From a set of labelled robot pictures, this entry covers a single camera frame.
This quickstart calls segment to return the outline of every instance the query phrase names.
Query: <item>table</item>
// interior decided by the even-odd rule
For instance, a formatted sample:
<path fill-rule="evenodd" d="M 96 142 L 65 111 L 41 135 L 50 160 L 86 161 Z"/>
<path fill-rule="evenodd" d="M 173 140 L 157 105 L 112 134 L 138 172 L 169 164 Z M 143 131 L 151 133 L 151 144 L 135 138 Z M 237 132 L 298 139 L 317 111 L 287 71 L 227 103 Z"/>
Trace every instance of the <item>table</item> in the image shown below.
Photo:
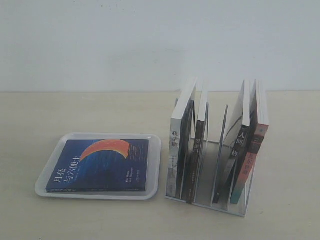
<path fill-rule="evenodd" d="M 242 218 L 164 198 L 170 117 L 179 93 L 0 93 L 0 239 L 319 239 L 320 91 L 267 95 L 270 128 Z M 237 96 L 209 94 L 212 140 L 219 139 L 225 105 L 231 112 Z M 156 196 L 37 196 L 41 171 L 59 139 L 72 132 L 159 136 Z"/>

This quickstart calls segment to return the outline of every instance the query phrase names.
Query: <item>white tray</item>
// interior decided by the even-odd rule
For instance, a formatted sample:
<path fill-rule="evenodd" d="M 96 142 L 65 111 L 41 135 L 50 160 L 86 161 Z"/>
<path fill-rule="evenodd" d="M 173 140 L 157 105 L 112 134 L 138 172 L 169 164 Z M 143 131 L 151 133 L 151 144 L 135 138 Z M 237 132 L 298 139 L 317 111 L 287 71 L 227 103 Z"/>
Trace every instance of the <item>white tray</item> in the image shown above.
<path fill-rule="evenodd" d="M 109 192 L 55 192 L 46 191 L 48 181 L 55 169 L 67 140 L 97 140 L 97 139 L 146 139 L 149 140 L 148 164 L 145 191 L 109 191 Z M 74 132 L 63 136 L 55 147 L 49 161 L 35 183 L 35 192 L 41 197 L 68 199 L 100 199 L 100 200 L 147 200 L 158 190 L 161 156 L 161 140 L 151 134 L 114 134 L 114 133 L 79 133 Z"/>

